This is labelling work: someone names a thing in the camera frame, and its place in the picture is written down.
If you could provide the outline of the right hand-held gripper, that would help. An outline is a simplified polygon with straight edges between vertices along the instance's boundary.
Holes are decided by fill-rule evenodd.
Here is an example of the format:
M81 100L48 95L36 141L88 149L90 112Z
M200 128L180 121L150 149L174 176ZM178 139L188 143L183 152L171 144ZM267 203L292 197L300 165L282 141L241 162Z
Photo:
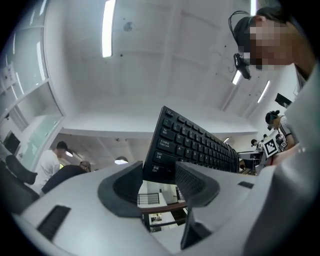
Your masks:
M265 163L267 166L271 166L275 156L287 150L288 147L284 136L280 133L272 133L263 140L262 145L265 154Z

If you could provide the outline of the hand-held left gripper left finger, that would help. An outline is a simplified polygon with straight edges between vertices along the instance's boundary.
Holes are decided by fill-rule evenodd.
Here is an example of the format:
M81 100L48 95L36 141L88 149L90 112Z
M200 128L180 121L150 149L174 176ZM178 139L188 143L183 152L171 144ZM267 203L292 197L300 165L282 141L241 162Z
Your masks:
M117 166L114 174L103 179L97 189L102 205L121 218L140 218L138 194L143 183L143 162Z

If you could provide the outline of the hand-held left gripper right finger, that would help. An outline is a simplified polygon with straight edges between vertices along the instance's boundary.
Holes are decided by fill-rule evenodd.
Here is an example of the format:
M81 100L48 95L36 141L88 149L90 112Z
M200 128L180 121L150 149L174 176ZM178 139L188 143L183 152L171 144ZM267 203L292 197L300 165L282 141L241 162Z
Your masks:
M212 234L196 210L205 208L217 197L220 185L215 179L201 173L199 165L189 162L175 164L175 182L188 208L180 242L180 248L185 250Z

